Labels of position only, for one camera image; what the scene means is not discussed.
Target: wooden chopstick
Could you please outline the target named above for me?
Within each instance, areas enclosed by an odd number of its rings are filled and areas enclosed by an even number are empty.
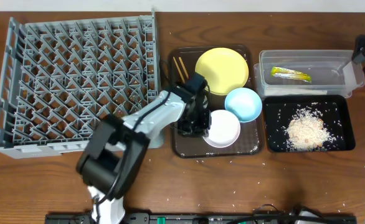
[[[188,79],[189,79],[189,76],[188,76],[188,72],[187,72],[187,70],[185,69],[184,62],[183,62],[183,60],[181,59],[181,57],[178,57],[178,59],[179,59],[179,60],[180,60],[180,62],[181,62],[182,69],[184,70],[185,76],[187,77],[187,80],[188,80]]]
[[[180,77],[181,77],[181,81],[182,81],[182,83],[185,83],[185,80],[184,80],[183,74],[181,73],[181,70],[180,70],[180,68],[178,67],[178,64],[177,64],[177,60],[176,60],[176,58],[175,58],[175,57],[173,57],[173,60],[174,60],[174,63],[176,64],[176,66],[177,66],[177,70],[178,70],[178,73],[180,74]]]

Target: white wall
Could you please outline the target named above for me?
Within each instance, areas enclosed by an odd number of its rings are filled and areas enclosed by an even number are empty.
[[[0,11],[365,12],[365,0],[0,0]]]

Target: bowl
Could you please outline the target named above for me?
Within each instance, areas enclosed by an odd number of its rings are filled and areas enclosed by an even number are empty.
[[[224,106],[241,123],[255,120],[262,112],[262,100],[255,91],[248,88],[232,90],[225,98]]]
[[[243,87],[249,77],[243,56],[224,47],[204,52],[196,62],[195,72],[206,79],[212,94],[220,96]]]
[[[208,137],[203,137],[206,143],[213,147],[223,148],[234,143],[240,134],[238,118],[227,110],[215,110],[211,113],[212,124]]]

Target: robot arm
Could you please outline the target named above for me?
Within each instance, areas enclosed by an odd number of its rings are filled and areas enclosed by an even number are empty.
[[[98,224],[119,224],[125,214],[123,196],[133,184],[150,142],[159,138],[165,126],[177,122],[179,134],[187,137],[208,134],[210,111],[203,106],[206,85],[195,74],[185,85],[162,91],[142,110],[123,119],[110,116],[101,121],[76,167],[92,198],[99,198],[92,213]],[[112,153],[118,149],[124,150],[122,158]]]

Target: brown tray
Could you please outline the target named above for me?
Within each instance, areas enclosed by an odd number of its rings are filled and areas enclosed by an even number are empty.
[[[250,51],[244,45],[223,45],[223,46],[206,46],[206,47],[181,47],[174,49],[168,57],[168,67],[172,82],[181,81],[176,62],[179,69],[184,75],[182,62],[188,74],[195,72],[195,65],[199,57],[206,51],[216,47],[227,47],[235,50],[246,60],[249,68],[249,78],[245,84],[246,88],[255,90],[255,74],[252,65],[252,56]],[[211,111],[224,109],[224,100],[226,96],[211,95],[209,99],[209,109]],[[211,156],[239,156],[239,155],[253,155],[264,146],[264,131],[263,131],[263,114],[261,114],[255,121],[244,123],[240,125],[240,135],[233,145],[225,148],[215,148],[208,145],[202,138],[185,138],[180,136],[175,129],[171,129],[171,144],[173,151],[182,158],[198,158]]]

